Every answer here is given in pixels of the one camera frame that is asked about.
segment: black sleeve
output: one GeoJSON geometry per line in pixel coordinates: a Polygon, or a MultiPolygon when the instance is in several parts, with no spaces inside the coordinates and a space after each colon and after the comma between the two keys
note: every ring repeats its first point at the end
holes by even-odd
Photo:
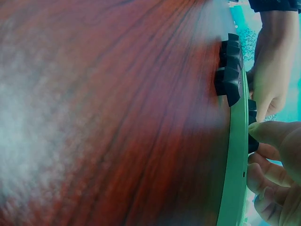
{"type": "Polygon", "coordinates": [[[299,11],[301,0],[249,0],[255,13],[265,11],[299,11]]]}

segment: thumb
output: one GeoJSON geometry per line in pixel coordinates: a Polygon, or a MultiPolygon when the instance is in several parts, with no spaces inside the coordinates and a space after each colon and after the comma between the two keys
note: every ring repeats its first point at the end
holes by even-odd
{"type": "Polygon", "coordinates": [[[255,122],[250,125],[249,134],[278,149],[288,175],[301,185],[301,122],[255,122]]]}
{"type": "Polygon", "coordinates": [[[285,138],[301,127],[301,122],[266,121],[249,126],[249,134],[258,142],[279,149],[285,138]]]}

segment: finger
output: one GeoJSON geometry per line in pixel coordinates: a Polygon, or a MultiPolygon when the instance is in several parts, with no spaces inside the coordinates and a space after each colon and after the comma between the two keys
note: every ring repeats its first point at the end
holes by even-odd
{"type": "Polygon", "coordinates": [[[272,226],[278,226],[282,207],[274,201],[274,192],[272,188],[265,188],[264,191],[256,197],[254,207],[261,218],[272,226]]]}
{"type": "Polygon", "coordinates": [[[268,144],[260,143],[256,153],[260,154],[266,159],[281,161],[279,151],[275,147],[268,144]]]}
{"type": "Polygon", "coordinates": [[[248,161],[249,163],[258,163],[265,177],[275,184],[285,187],[293,185],[294,181],[282,166],[269,162],[258,153],[250,155],[248,161]]]}
{"type": "Polygon", "coordinates": [[[258,142],[272,145],[279,150],[283,140],[300,127],[301,122],[255,122],[249,126],[249,134],[258,142]]]}
{"type": "Polygon", "coordinates": [[[266,187],[272,188],[275,193],[275,200],[280,205],[283,205],[290,189],[288,187],[279,186],[268,180],[264,176],[258,163],[251,163],[248,166],[247,186],[255,194],[262,193],[266,187]]]}
{"type": "Polygon", "coordinates": [[[256,102],[257,106],[256,120],[258,122],[262,122],[265,119],[272,99],[273,98],[271,97],[267,97],[263,94],[256,92],[256,90],[254,91],[253,100],[256,102]]]}

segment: green plastic rim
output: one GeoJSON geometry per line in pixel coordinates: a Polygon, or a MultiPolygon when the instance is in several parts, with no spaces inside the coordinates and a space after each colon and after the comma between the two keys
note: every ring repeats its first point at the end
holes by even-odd
{"type": "Polygon", "coordinates": [[[244,96],[231,107],[227,166],[217,226],[241,226],[245,214],[249,90],[246,71],[242,71],[244,96]]]}

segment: wooden surface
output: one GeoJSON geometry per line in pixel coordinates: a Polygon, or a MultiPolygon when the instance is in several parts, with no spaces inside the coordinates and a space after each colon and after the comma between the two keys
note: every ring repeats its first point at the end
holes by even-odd
{"type": "Polygon", "coordinates": [[[2,225],[215,225],[223,0],[1,0],[2,225]]]}

